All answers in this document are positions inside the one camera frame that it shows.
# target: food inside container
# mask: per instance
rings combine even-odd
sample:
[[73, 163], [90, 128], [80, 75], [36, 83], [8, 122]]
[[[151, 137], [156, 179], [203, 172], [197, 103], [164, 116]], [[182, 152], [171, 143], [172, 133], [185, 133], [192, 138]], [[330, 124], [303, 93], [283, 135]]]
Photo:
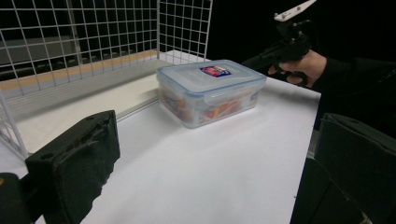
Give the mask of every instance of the food inside container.
[[161, 67], [157, 78], [161, 104], [188, 128], [253, 108], [266, 81], [229, 60]]

